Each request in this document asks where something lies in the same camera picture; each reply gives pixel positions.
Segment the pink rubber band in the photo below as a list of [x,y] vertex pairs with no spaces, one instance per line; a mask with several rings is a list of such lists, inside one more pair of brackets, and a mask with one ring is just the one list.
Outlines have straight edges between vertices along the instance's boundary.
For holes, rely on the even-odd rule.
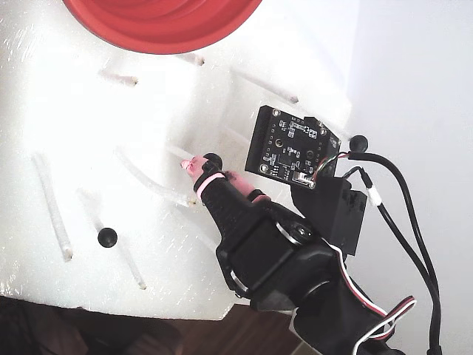
[[202,200],[202,198],[200,197],[200,195],[203,193],[203,191],[205,190],[205,188],[209,185],[209,183],[211,183],[212,181],[214,181],[215,179],[219,179],[219,178],[224,178],[225,179],[225,176],[224,174],[222,174],[221,172],[218,172],[216,174],[213,174],[212,176],[209,176],[207,177],[204,182],[202,183],[202,185],[199,186],[199,188],[197,189],[197,197],[199,199]]

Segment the circuit board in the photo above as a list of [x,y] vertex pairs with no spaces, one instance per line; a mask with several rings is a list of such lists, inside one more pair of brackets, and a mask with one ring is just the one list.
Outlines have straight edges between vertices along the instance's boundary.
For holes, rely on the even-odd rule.
[[[314,187],[311,177],[323,159],[340,150],[340,140],[315,117],[297,118],[262,106],[245,170],[290,185]],[[320,172],[334,176],[336,159]]]

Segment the styrofoam block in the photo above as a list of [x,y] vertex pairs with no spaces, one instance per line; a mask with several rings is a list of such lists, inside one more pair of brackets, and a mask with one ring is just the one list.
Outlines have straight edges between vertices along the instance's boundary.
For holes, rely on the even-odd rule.
[[[279,9],[263,3],[235,33],[183,60],[113,47],[59,0],[0,4],[0,294],[110,314],[224,317],[237,299],[214,255],[220,235],[200,203],[176,203],[194,198],[180,160],[212,151],[241,171],[263,104],[339,127],[350,113]],[[48,161],[68,263],[33,155]],[[249,178],[290,205],[287,186]],[[116,247],[99,245],[98,225],[117,231]]]

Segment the red plastic container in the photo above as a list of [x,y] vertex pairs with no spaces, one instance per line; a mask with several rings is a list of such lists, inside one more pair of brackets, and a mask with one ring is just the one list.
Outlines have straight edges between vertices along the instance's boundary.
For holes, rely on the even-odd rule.
[[115,46],[172,54],[235,31],[261,0],[64,0],[88,30]]

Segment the black ball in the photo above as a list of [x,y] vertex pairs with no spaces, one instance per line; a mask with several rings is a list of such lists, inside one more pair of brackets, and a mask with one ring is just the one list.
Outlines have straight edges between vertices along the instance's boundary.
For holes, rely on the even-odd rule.
[[368,140],[364,135],[355,135],[350,139],[350,151],[365,153],[368,150]]
[[118,235],[117,232],[111,228],[103,228],[98,232],[97,239],[104,248],[111,248],[117,243]]
[[222,161],[222,158],[219,157],[217,154],[215,154],[215,153],[207,153],[206,155],[204,155],[204,158],[205,158],[205,159],[209,159],[212,163],[215,164],[215,166],[216,166],[217,168],[219,168],[220,170],[222,170],[223,161]]

